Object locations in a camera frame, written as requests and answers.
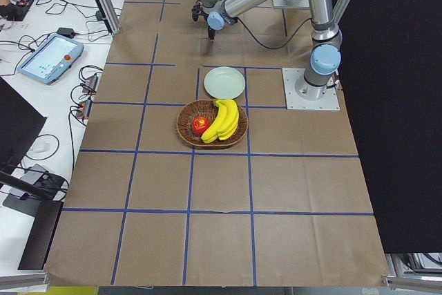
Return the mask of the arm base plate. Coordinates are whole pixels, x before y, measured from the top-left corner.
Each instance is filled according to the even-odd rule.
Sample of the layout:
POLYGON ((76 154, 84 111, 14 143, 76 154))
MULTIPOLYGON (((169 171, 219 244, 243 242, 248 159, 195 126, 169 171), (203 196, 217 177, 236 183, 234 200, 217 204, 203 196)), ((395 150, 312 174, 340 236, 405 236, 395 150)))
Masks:
POLYGON ((323 87, 310 86, 304 68, 282 68, 286 107, 289 111, 339 111, 333 77, 323 87))
POLYGON ((272 0, 274 8, 308 10, 309 0, 272 0))

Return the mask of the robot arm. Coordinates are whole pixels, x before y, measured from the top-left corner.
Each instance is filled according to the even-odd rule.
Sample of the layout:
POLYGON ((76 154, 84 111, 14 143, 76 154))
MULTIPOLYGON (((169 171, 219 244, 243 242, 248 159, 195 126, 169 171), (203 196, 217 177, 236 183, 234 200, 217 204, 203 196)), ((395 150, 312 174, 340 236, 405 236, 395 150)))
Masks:
MULTIPOLYGON (((208 37, 225 26, 241 22, 240 15, 270 0, 197 0, 191 9, 194 21, 203 18, 208 37)), ((316 101, 331 88, 329 80, 341 62, 342 33, 334 16, 332 0, 307 0, 301 12, 303 23, 311 26, 312 49, 304 73, 296 80, 295 91, 301 98, 316 101)))

